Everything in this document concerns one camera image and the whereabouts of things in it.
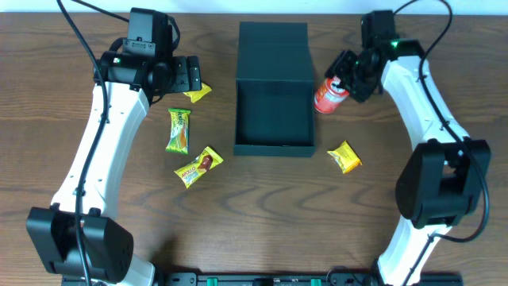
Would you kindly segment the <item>yellow peanut snack packet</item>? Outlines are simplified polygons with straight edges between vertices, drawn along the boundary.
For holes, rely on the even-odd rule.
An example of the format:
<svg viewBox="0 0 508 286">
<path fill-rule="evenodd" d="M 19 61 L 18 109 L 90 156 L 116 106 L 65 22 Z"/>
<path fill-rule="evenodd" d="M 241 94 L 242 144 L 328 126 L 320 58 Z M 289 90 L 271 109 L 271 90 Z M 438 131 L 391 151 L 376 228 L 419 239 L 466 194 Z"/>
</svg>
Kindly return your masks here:
<svg viewBox="0 0 508 286">
<path fill-rule="evenodd" d="M 184 94 L 190 99 L 192 103 L 196 103 L 211 91 L 212 88 L 210 86 L 205 83 L 201 83 L 201 89 L 199 91 L 186 91 Z"/>
</svg>

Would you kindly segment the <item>red snack can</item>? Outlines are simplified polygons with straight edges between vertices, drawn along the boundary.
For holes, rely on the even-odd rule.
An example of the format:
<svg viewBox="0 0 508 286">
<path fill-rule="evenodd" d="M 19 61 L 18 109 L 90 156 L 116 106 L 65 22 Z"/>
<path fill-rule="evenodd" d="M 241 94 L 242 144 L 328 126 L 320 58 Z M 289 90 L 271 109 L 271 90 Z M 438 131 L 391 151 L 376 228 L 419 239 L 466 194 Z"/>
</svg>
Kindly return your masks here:
<svg viewBox="0 0 508 286">
<path fill-rule="evenodd" d="M 348 96 L 338 77 L 326 78 L 314 94 L 314 108 L 322 114 L 331 114 Z"/>
</svg>

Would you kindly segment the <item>small yellow snack packet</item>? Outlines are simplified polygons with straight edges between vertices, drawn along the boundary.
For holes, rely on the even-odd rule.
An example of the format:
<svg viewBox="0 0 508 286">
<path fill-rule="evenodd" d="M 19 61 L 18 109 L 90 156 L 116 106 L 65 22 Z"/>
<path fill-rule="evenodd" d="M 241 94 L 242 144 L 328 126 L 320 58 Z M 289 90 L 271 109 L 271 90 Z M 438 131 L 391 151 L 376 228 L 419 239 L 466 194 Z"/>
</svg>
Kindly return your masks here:
<svg viewBox="0 0 508 286">
<path fill-rule="evenodd" d="M 362 161 L 347 141 L 340 146 L 327 152 L 339 165 L 343 174 L 351 172 L 354 168 L 361 166 Z"/>
</svg>

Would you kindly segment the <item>black box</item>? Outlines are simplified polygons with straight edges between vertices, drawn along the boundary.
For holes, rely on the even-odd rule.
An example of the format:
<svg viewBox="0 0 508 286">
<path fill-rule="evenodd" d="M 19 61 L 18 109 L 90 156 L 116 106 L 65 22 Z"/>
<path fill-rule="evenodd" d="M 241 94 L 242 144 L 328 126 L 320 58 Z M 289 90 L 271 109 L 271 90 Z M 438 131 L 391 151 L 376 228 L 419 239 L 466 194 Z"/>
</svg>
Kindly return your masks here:
<svg viewBox="0 0 508 286">
<path fill-rule="evenodd" d="M 314 155 L 314 66 L 306 23 L 241 22 L 236 91 L 235 155 Z"/>
</svg>

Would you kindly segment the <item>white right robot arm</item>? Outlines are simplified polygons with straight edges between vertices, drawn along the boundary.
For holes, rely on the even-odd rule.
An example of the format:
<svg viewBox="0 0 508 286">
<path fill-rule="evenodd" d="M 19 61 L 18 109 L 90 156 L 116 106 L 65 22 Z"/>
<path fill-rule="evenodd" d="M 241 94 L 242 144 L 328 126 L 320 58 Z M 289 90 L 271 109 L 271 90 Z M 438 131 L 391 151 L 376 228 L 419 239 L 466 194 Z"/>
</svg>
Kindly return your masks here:
<svg viewBox="0 0 508 286">
<path fill-rule="evenodd" d="M 478 201 L 489 201 L 485 176 L 490 147 L 484 140 L 471 139 L 453 117 L 416 40 L 383 40 L 360 54 L 343 51 L 325 75 L 358 102 L 381 87 L 398 108 L 413 149 L 395 187 L 400 219 L 363 283 L 420 284 L 422 267 L 438 242 L 467 243 L 483 232 L 488 206 L 473 234 L 449 235 L 475 211 Z"/>
</svg>

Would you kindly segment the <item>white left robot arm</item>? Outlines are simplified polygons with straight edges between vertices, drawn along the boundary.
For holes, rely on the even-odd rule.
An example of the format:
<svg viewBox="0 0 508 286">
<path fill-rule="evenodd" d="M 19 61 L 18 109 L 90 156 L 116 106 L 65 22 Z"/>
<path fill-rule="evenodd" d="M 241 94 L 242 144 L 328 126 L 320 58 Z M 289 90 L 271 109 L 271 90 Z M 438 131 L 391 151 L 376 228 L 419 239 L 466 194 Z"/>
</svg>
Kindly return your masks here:
<svg viewBox="0 0 508 286">
<path fill-rule="evenodd" d="M 164 285 L 166 274 L 134 253 L 116 221 L 121 178 L 156 95 L 198 91 L 197 56 L 107 51 L 97 60 L 90 117 L 71 169 L 26 229 L 45 270 L 69 285 Z"/>
</svg>

